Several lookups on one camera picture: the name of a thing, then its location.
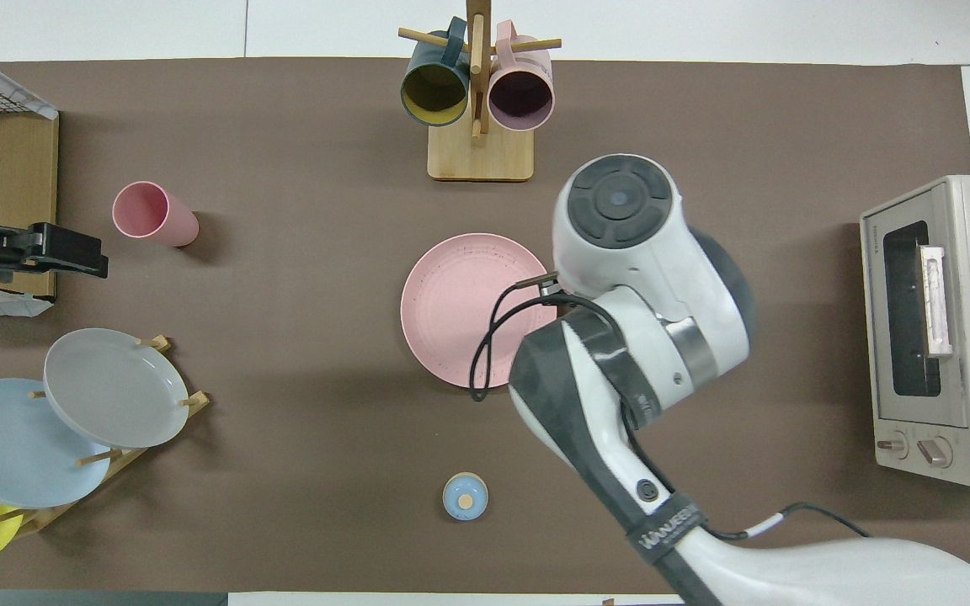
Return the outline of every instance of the mug handle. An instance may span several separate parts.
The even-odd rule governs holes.
[[[466,35],[466,22],[459,17],[451,17],[447,26],[447,46],[444,46],[444,56],[440,61],[447,66],[455,66],[462,53],[462,38]]]
[[[516,37],[515,24],[511,19],[504,20],[496,26],[496,58],[500,59],[501,68],[515,66],[515,53],[511,51],[511,40]]]

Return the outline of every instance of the gray joint cap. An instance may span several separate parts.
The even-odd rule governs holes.
[[[574,177],[567,214],[594,246],[631,248],[658,233],[673,208],[662,170],[632,155],[607,155]]]

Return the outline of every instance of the white floor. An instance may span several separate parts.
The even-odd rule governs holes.
[[[259,56],[408,57],[397,27],[443,28],[459,0],[0,0],[0,61]],[[496,0],[493,20],[563,38],[554,59],[960,65],[970,128],[970,0]],[[617,596],[674,603],[674,596]],[[234,606],[512,603],[608,596],[236,594]]]

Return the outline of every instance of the blue mug handle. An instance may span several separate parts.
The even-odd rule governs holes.
[[[440,61],[447,66],[455,66],[462,53],[462,38],[466,35],[466,22],[459,17],[451,17],[447,26],[447,46],[444,46],[444,56]]]

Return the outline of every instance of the oven window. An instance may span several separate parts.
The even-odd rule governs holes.
[[[938,396],[942,380],[938,359],[923,354],[923,296],[919,289],[917,248],[929,244],[927,222],[890,231],[882,239],[889,307],[889,350],[893,390],[900,396]]]

